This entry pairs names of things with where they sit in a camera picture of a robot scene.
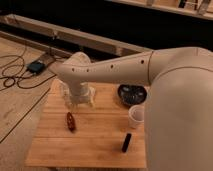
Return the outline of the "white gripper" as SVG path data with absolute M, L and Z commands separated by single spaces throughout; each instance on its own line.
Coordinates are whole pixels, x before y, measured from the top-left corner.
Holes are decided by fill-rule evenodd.
M 62 98 L 68 106 L 77 106 L 79 104 L 93 105 L 96 90 L 88 83 L 80 83 L 68 86 L 60 81 L 59 90 Z

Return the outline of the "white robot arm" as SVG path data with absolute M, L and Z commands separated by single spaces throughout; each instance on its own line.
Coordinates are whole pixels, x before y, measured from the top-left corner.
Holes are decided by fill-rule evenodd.
M 57 68 L 70 99 L 86 101 L 90 82 L 143 85 L 148 171 L 213 171 L 213 52 L 153 50 L 92 63 L 77 52 Z

